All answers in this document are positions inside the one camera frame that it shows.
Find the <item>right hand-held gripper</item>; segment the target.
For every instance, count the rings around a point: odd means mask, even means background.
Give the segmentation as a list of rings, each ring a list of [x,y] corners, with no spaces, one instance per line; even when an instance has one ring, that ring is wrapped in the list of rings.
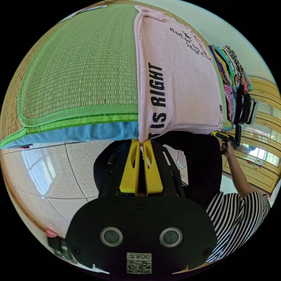
[[[217,132],[217,131],[212,131],[212,134],[215,137],[221,139],[222,141],[232,142],[234,149],[237,149],[240,146],[241,135],[239,135],[239,134],[235,135],[235,137],[232,135],[228,135],[223,132]]]

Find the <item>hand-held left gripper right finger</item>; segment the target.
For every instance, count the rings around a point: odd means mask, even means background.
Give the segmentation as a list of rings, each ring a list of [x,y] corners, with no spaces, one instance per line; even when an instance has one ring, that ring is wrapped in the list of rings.
[[[143,143],[143,153],[146,195],[161,194],[163,192],[163,184],[150,140]]]

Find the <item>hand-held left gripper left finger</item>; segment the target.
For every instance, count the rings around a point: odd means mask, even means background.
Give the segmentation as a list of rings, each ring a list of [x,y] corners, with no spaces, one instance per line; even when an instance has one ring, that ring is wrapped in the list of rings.
[[[137,195],[140,166],[140,143],[137,139],[132,140],[124,167],[119,190],[121,193]]]

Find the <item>person's right hand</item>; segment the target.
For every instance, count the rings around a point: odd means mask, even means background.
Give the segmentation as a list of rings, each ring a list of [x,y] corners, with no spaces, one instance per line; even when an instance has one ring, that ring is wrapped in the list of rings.
[[[235,156],[232,142],[222,141],[221,150],[222,150],[223,155],[227,159],[231,158],[232,156]]]

